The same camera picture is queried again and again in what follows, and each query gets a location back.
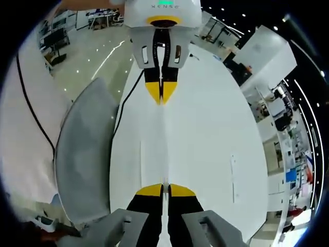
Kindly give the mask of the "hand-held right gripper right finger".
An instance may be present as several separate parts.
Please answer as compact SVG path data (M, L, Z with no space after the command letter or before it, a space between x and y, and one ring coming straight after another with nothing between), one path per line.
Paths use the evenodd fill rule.
M187 187L168 187L168 233L172 246L247 246L242 233L212 210L204 210Z

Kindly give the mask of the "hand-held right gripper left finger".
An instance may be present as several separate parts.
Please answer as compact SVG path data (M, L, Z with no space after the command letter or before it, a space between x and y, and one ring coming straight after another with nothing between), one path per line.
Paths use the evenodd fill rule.
M81 237L62 237L58 246L157 246L162 203L162 184L144 187L126 209L119 208L91 224Z

